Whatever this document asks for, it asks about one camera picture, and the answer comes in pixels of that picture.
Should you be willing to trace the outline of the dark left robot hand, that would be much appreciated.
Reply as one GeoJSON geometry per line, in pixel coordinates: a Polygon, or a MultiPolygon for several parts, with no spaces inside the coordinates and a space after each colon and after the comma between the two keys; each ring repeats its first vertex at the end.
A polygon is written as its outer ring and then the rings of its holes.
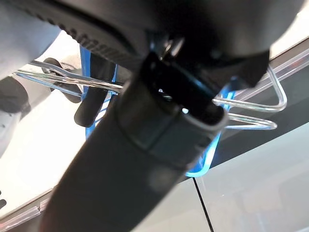
{"type": "Polygon", "coordinates": [[[271,46],[301,0],[45,0],[49,20],[133,72],[57,185],[42,232],[128,232],[229,120],[286,97],[271,46]]]}

